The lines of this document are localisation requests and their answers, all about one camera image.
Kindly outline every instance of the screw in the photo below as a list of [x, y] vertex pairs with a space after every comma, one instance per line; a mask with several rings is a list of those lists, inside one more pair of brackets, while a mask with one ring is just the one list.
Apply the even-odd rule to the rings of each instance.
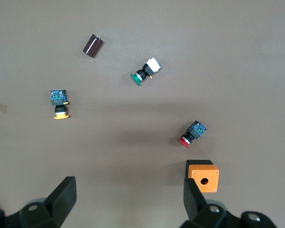
[[209, 207], [209, 209], [213, 212], [213, 213], [219, 213], [219, 208], [217, 206], [211, 205]]
[[260, 222], [261, 219], [258, 215], [256, 214], [253, 214], [253, 213], [249, 213], [248, 214], [248, 217], [252, 220], [252, 221], [255, 221], [255, 222]]
[[36, 210], [38, 208], [37, 205], [32, 205], [28, 208], [29, 211], [33, 211], [33, 210]]

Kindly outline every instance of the stain on surface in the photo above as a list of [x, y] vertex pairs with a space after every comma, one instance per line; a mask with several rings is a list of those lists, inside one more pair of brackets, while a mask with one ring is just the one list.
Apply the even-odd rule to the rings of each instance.
[[4, 104], [4, 105], [3, 105], [3, 104], [0, 104], [0, 112], [6, 113], [7, 110], [8, 110], [7, 105], [5, 105], [5, 104]]

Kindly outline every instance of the brown capacitor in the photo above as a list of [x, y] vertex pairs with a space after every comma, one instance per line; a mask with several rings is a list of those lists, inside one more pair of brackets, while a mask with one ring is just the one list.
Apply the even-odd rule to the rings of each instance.
[[100, 37], [93, 34], [83, 49], [83, 52], [94, 58], [102, 44], [103, 41], [100, 39]]

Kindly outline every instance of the orange push button box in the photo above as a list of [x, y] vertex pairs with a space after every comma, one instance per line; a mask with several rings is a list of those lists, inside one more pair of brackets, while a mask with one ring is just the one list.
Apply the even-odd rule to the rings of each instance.
[[201, 192], [217, 192], [219, 170], [210, 160], [187, 160], [186, 177], [193, 178]]

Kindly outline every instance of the electrolytic capacitor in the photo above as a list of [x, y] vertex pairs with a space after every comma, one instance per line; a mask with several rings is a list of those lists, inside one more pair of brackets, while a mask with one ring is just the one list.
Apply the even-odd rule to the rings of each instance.
[[93, 34], [83, 49], [83, 52], [85, 52], [88, 56], [94, 58], [102, 44], [103, 41], [100, 39], [100, 36], [95, 36]]

